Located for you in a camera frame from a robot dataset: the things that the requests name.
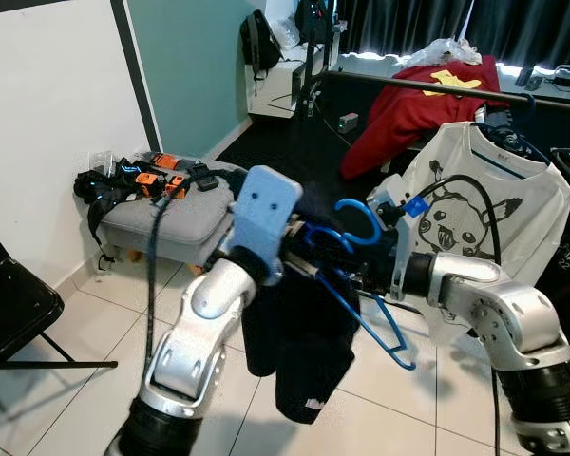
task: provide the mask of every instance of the red sweatshirt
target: red sweatshirt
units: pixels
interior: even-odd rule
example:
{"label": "red sweatshirt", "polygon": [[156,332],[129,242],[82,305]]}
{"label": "red sweatshirt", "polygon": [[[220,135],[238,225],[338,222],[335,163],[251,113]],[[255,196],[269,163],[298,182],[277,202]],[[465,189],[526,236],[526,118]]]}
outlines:
{"label": "red sweatshirt", "polygon": [[[479,80],[478,90],[500,92],[496,60],[483,56],[481,65],[451,62],[443,66],[413,66],[397,73],[394,78],[436,83],[431,73],[448,70],[459,80]],[[427,96],[423,90],[391,85],[380,93],[371,107],[368,126],[340,165],[344,179],[352,179],[381,166],[405,151],[422,137],[425,130],[439,128],[450,122],[472,121],[475,111],[487,102],[479,98],[458,98],[456,95]]]}

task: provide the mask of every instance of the backpack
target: backpack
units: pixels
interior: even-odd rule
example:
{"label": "backpack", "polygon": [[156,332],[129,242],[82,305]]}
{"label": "backpack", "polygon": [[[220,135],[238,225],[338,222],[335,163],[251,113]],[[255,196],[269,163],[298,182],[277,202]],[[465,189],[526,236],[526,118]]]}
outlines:
{"label": "backpack", "polygon": [[325,44],[325,30],[328,20],[324,0],[300,0],[295,10],[295,26],[300,31],[302,43],[308,42],[314,29],[314,43]]}
{"label": "backpack", "polygon": [[260,70],[274,67],[282,57],[278,41],[260,9],[245,18],[240,25],[240,37],[245,64],[252,66],[255,79]]}

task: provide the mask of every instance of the teal wall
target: teal wall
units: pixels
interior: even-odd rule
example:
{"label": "teal wall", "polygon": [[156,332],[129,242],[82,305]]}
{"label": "teal wall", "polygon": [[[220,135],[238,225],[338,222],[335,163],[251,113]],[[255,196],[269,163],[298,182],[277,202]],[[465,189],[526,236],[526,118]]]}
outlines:
{"label": "teal wall", "polygon": [[247,0],[128,0],[165,153],[201,157],[245,119]]}

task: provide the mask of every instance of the cable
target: cable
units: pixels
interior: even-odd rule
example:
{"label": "cable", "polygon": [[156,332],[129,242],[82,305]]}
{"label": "cable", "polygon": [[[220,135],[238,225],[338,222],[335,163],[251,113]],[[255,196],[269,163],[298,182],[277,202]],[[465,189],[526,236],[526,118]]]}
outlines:
{"label": "cable", "polygon": [[292,109],[288,109],[288,108],[286,108],[286,107],[277,106],[276,104],[266,104],[266,105],[269,106],[269,107],[275,107],[276,109],[282,109],[283,111],[289,111],[289,112],[295,113],[295,111],[292,110]]}
{"label": "cable", "polygon": [[[430,193],[434,192],[440,187],[443,187],[449,182],[453,181],[464,181],[471,184],[477,189],[479,194],[484,200],[485,210],[487,211],[487,216],[490,224],[490,233],[492,234],[492,244],[494,247],[494,262],[500,266],[501,259],[501,238],[498,233],[498,226],[496,222],[496,214],[494,214],[494,206],[492,205],[492,200],[490,196],[485,191],[485,188],[475,179],[470,176],[465,176],[463,174],[454,174],[445,179],[438,180],[437,182],[429,185],[424,190],[422,190],[418,195],[420,197],[425,197]],[[492,400],[494,402],[494,454],[495,456],[500,456],[501,454],[501,411],[498,403],[498,382],[497,374],[494,368],[491,368],[492,374]]]}
{"label": "cable", "polygon": [[288,93],[288,94],[286,94],[286,95],[281,95],[280,97],[273,98],[273,99],[271,100],[271,102],[275,102],[276,100],[280,100],[281,98],[286,98],[286,97],[291,97],[291,96],[292,96],[291,93]]}
{"label": "cable", "polygon": [[498,403],[498,381],[496,370],[492,369],[492,401],[494,401],[494,454],[501,454],[501,411]]}
{"label": "cable", "polygon": [[159,227],[161,226],[161,219],[167,207],[174,199],[180,190],[189,188],[190,184],[194,181],[199,181],[209,177],[220,177],[225,179],[232,190],[235,199],[238,196],[240,187],[244,181],[246,172],[242,170],[227,171],[224,169],[208,169],[204,172],[199,172],[194,176],[189,176],[184,179],[180,184],[173,189],[165,198],[162,206],[157,212],[154,223],[152,224],[152,232],[148,240],[148,315],[147,315],[147,331],[145,334],[145,357],[143,364],[143,375],[147,373],[150,363],[152,362],[152,346],[154,339],[154,308],[155,308],[155,286],[156,286],[156,249],[157,240],[159,235]]}
{"label": "cable", "polygon": [[465,176],[464,174],[453,174],[445,179],[441,179],[432,183],[424,190],[422,190],[418,196],[424,198],[425,196],[431,194],[435,190],[444,185],[454,182],[454,181],[464,181],[470,183],[479,192],[484,200],[485,210],[487,211],[487,217],[490,224],[490,232],[492,233],[492,244],[494,248],[494,262],[498,265],[501,264],[501,238],[498,234],[498,226],[496,225],[496,214],[494,213],[494,206],[492,205],[492,200],[490,196],[485,191],[484,187],[475,179],[470,176]]}
{"label": "cable", "polygon": [[325,116],[323,115],[323,112],[321,112],[321,109],[319,109],[319,105],[317,103],[314,103],[314,107],[316,107],[316,110],[319,112],[319,114],[321,114],[321,118],[323,119],[323,122],[325,123],[325,125],[333,132],[333,134],[335,136],[337,136],[340,140],[342,140],[348,147],[352,147],[352,144],[350,142],[347,141],[346,138],[344,138],[342,135],[340,135],[337,131],[335,131],[332,126],[330,125],[329,122],[327,122],[327,119],[325,118]]}

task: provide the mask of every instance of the white wall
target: white wall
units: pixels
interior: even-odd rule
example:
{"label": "white wall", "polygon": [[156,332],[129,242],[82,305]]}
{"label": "white wall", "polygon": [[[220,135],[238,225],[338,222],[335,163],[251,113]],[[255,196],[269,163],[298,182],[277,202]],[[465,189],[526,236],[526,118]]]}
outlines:
{"label": "white wall", "polygon": [[97,251],[72,193],[88,155],[147,150],[109,0],[0,13],[0,240],[49,285]]}
{"label": "white wall", "polygon": [[292,15],[294,7],[297,4],[294,0],[266,0],[266,9],[264,16],[270,21],[278,19],[287,19]]}

